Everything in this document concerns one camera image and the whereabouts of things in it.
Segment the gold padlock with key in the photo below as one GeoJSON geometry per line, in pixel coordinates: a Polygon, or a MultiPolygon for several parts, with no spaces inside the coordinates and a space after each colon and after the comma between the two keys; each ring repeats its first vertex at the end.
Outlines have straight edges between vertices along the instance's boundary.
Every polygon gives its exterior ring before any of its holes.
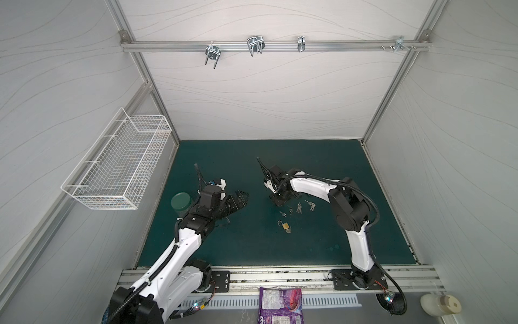
{"type": "Polygon", "coordinates": [[[283,228],[283,230],[284,230],[286,233],[288,233],[288,234],[290,234],[290,233],[291,233],[291,227],[289,226],[289,224],[288,224],[288,223],[285,223],[285,222],[282,222],[281,220],[279,220],[279,221],[277,222],[277,224],[278,224],[278,226],[282,227],[282,228],[283,228]]]}

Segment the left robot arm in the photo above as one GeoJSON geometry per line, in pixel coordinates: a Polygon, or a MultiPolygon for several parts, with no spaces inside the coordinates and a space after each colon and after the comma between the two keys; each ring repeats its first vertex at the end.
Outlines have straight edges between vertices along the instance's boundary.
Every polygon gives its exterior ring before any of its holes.
{"type": "Polygon", "coordinates": [[[102,323],[166,323],[190,316],[201,309],[195,306],[179,311],[182,302],[194,291],[214,289],[212,267],[193,258],[219,220],[243,209],[249,194],[228,193],[222,183],[208,183],[194,204],[175,224],[175,237],[146,273],[129,288],[114,291],[102,323]]]}

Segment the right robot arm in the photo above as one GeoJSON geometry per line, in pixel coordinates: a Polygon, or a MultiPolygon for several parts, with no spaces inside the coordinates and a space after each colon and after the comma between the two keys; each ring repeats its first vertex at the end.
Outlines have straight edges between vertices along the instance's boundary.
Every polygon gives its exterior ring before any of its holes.
{"type": "Polygon", "coordinates": [[[264,185],[272,192],[271,199],[276,206],[281,207],[301,194],[329,203],[335,221],[347,235],[352,255],[348,273],[341,270],[330,273],[337,286],[351,285],[357,290],[368,290],[376,284],[382,289],[376,294],[379,305],[391,315],[406,314],[407,298],[403,290],[383,269],[370,246],[370,229],[380,219],[375,202],[351,178],[330,180],[298,169],[283,171],[278,166],[259,165],[264,185]]]}

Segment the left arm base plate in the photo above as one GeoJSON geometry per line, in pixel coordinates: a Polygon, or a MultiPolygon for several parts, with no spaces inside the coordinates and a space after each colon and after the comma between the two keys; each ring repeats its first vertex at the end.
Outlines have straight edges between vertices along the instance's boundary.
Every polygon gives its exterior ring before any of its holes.
{"type": "Polygon", "coordinates": [[[203,274],[202,282],[196,293],[228,292],[230,286],[230,271],[209,271],[203,274]]]}

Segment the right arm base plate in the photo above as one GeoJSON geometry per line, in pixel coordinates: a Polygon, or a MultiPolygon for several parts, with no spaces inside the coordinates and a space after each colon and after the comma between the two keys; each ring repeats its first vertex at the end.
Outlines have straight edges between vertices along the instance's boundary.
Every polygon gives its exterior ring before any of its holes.
{"type": "Polygon", "coordinates": [[[334,290],[384,290],[388,288],[387,277],[377,267],[363,272],[353,269],[332,269],[327,279],[332,281],[334,290]]]}

